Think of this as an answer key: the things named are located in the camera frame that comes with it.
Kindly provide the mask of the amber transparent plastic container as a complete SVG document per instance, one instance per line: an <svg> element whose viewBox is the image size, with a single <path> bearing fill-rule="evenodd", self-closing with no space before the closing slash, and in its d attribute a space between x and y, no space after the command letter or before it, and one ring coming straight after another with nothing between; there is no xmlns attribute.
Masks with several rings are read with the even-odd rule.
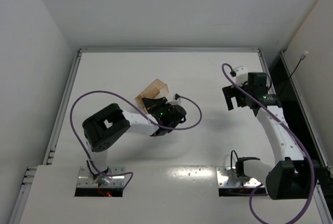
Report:
<svg viewBox="0 0 333 224"><path fill-rule="evenodd" d="M143 98L159 99L166 97L168 94L168 85L157 78L135 97L135 101L141 110L143 110L145 113L148 113L146 107L144 106Z"/></svg>

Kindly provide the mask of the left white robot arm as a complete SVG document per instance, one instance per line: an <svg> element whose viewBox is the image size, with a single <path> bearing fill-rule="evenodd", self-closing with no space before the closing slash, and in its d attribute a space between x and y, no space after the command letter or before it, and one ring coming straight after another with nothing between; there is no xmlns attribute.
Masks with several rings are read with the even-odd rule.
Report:
<svg viewBox="0 0 333 224"><path fill-rule="evenodd" d="M112 103L83 122L92 159L87 165L93 179L98 176L98 171L108 172L107 150L125 133L164 136L186 121L187 112L177 101L163 97L143 98L142 102L147 114L124 111L117 103Z"/></svg>

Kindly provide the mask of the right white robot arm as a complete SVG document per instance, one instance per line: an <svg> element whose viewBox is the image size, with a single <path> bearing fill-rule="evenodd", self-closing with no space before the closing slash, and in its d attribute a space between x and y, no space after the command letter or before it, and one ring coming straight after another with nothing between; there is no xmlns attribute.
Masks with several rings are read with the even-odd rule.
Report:
<svg viewBox="0 0 333 224"><path fill-rule="evenodd" d="M309 161L290 134L278 97L268 92L267 74L249 72L244 67L234 68L230 74L236 84L222 89L228 109L234 108L232 98L235 98L238 107L249 107L253 111L267 135L275 160L275 165L271 166L257 157L239 157L234 173L239 178L255 178L264 184L273 200L308 198L311 183L317 180L309 164L313 164L316 172L319 163Z"/></svg>

